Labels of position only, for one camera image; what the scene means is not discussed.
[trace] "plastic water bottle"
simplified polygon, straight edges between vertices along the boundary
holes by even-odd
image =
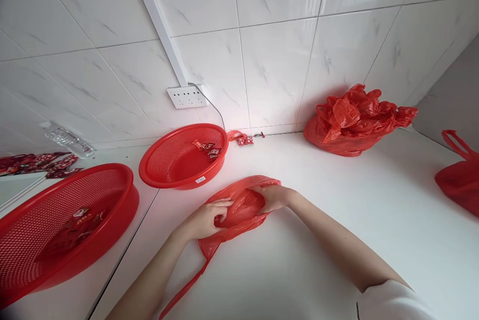
[[[44,129],[45,136],[48,139],[66,147],[78,158],[85,159],[95,154],[95,149],[70,130],[63,128],[54,122],[44,122],[41,123],[40,126]]]

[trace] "power outlet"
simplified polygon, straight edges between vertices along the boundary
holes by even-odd
[[[197,84],[197,86],[203,93],[205,92],[205,86],[203,84]],[[198,108],[209,105],[206,98],[192,85],[168,88],[166,91],[177,109]]]

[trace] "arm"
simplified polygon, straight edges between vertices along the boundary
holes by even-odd
[[[150,319],[165,291],[166,284],[190,240],[206,238],[223,229],[214,226],[215,216],[226,217],[233,202],[220,199],[203,204],[168,237],[161,249],[141,272],[106,320]]]
[[[313,232],[332,261],[360,292],[389,279],[409,287],[379,255],[295,190],[280,185],[255,187],[252,190],[265,198],[266,204],[261,213],[289,207]]]

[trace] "red plastic bag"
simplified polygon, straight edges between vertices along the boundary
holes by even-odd
[[[465,161],[444,168],[436,174],[434,179],[444,194],[479,217],[479,153],[471,150],[456,135],[455,130],[444,130],[442,135],[446,143]],[[456,139],[466,151],[459,148],[450,136]]]
[[[364,84],[356,84],[342,97],[330,96],[316,107],[304,137],[330,153],[354,157],[371,148],[383,136],[398,127],[407,127],[418,110],[379,102],[381,91],[366,93]]]
[[[205,204],[212,201],[230,198],[234,201],[233,205],[228,208],[226,219],[220,223],[220,217],[215,219],[215,226],[218,228],[226,228],[227,230],[221,231],[210,237],[199,239],[201,252],[206,258],[206,262],[201,270],[175,295],[175,297],[168,303],[166,308],[162,311],[160,319],[172,309],[173,306],[188,292],[194,283],[205,272],[208,264],[210,263],[213,255],[218,250],[221,243],[234,239],[240,234],[253,230],[260,226],[269,213],[258,215],[258,212],[264,207],[264,198],[261,194],[249,190],[254,186],[267,186],[267,185],[281,185],[281,182],[276,179],[268,178],[263,175],[253,175],[235,183],[230,184],[223,190],[220,190],[209,198]]]

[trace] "red plastic basket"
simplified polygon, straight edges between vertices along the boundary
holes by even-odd
[[[221,154],[209,162],[205,153],[193,144],[195,140],[214,143],[222,148]],[[140,177],[154,188],[198,188],[218,174],[228,144],[225,130],[217,125],[187,125],[165,135],[148,149],[140,162]]]
[[[114,205],[88,238],[54,260],[36,260],[78,209],[100,201]],[[30,292],[60,284],[92,265],[125,232],[138,202],[133,172],[126,165],[112,163],[72,175],[7,214],[0,220],[0,308]]]

